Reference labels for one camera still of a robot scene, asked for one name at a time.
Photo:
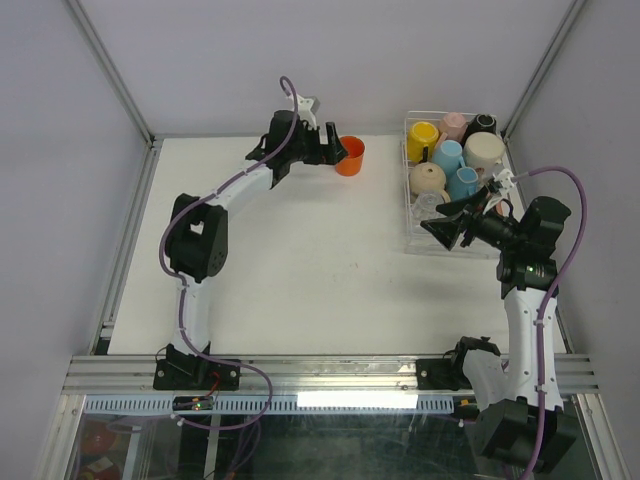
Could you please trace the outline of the clear plastic cup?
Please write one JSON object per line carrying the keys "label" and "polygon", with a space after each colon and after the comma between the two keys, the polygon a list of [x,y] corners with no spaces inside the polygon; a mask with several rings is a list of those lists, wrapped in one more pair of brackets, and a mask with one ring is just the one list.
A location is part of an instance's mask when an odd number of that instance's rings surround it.
{"label": "clear plastic cup", "polygon": [[448,193],[444,190],[425,190],[421,192],[411,206],[411,215],[414,223],[438,219],[442,214],[437,207],[450,202]]}

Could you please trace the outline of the orange mug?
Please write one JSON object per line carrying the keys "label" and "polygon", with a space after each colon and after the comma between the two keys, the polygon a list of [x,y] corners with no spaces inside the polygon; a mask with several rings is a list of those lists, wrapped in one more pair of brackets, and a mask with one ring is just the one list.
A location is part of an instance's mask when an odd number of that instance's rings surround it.
{"label": "orange mug", "polygon": [[360,138],[355,136],[343,136],[340,138],[340,141],[347,151],[347,156],[335,166],[335,170],[342,176],[355,176],[360,172],[362,167],[365,144]]}

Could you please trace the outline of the blue mug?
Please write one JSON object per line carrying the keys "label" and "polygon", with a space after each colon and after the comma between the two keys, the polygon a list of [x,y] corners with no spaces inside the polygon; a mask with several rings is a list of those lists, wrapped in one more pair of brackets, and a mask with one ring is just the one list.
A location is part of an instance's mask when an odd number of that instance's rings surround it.
{"label": "blue mug", "polygon": [[477,191],[479,177],[471,167],[459,168],[447,181],[446,191],[452,201],[472,196]]}

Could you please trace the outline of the beige mug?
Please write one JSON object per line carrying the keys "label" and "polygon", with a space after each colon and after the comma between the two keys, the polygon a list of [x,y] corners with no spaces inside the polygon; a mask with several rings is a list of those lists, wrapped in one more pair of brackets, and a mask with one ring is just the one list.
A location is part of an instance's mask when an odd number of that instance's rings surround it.
{"label": "beige mug", "polygon": [[409,174],[409,189],[412,194],[419,195],[426,190],[444,190],[446,175],[435,163],[417,164]]}

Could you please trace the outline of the white light-blue mug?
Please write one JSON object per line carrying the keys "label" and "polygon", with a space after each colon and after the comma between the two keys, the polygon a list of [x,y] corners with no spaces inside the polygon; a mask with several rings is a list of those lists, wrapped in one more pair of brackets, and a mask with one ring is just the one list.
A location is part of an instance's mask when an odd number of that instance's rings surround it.
{"label": "white light-blue mug", "polygon": [[431,162],[439,166],[449,180],[460,168],[465,167],[461,144],[454,140],[443,141],[435,149]]}

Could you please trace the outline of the green inside mug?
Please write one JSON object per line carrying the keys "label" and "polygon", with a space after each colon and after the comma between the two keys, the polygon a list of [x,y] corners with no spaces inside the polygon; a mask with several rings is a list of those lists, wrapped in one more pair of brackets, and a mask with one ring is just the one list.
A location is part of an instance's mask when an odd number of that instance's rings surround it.
{"label": "green inside mug", "polygon": [[463,147],[463,158],[468,167],[483,174],[501,163],[506,152],[504,141],[490,132],[477,132],[468,137]]}

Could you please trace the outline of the yellow mug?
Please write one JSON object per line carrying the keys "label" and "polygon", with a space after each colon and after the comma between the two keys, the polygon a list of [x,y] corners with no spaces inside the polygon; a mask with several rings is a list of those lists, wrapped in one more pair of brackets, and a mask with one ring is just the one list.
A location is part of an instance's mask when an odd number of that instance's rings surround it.
{"label": "yellow mug", "polygon": [[407,133],[406,151],[408,160],[414,163],[421,162],[425,148],[428,149],[428,155],[431,155],[439,137],[440,131],[433,123],[428,121],[413,123]]}

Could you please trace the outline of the pink mug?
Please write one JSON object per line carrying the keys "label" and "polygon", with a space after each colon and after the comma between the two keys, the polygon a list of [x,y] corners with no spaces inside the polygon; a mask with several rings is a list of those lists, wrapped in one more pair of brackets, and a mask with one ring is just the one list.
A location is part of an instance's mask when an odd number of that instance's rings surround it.
{"label": "pink mug", "polygon": [[440,133],[437,145],[446,140],[460,143],[467,129],[467,120],[462,113],[448,112],[439,121]]}

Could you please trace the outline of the black mug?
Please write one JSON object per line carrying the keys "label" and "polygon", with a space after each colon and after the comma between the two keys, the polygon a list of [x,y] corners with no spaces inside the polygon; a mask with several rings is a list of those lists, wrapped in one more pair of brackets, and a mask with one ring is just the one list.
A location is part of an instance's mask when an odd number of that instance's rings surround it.
{"label": "black mug", "polygon": [[461,140],[461,145],[465,146],[469,137],[475,133],[491,133],[497,132],[497,120],[490,114],[477,114],[467,125]]}

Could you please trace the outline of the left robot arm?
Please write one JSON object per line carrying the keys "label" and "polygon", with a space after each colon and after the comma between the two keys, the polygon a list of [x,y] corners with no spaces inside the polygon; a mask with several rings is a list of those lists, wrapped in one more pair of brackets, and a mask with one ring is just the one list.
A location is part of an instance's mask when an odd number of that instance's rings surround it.
{"label": "left robot arm", "polygon": [[154,389],[237,388],[238,362],[210,358],[211,294],[228,257],[229,223],[253,198],[275,188],[294,163],[335,166],[346,156],[334,123],[314,127],[278,110],[237,174],[204,197],[183,193],[175,199],[159,256],[178,282],[177,325],[156,363]]}

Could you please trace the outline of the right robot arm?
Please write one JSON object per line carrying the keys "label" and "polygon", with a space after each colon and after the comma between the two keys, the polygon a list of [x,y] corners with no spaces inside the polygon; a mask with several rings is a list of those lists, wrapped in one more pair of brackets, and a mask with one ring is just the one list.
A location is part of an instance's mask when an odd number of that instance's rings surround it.
{"label": "right robot arm", "polygon": [[448,378],[474,392],[477,455],[520,467],[525,476],[551,472],[577,438],[578,421],[565,413],[553,350],[559,276],[552,258],[571,211],[535,198],[521,219],[490,206],[482,188],[441,204],[421,226],[447,249],[479,239],[500,252],[496,270],[507,315],[509,352],[487,337],[462,337],[447,363]]}

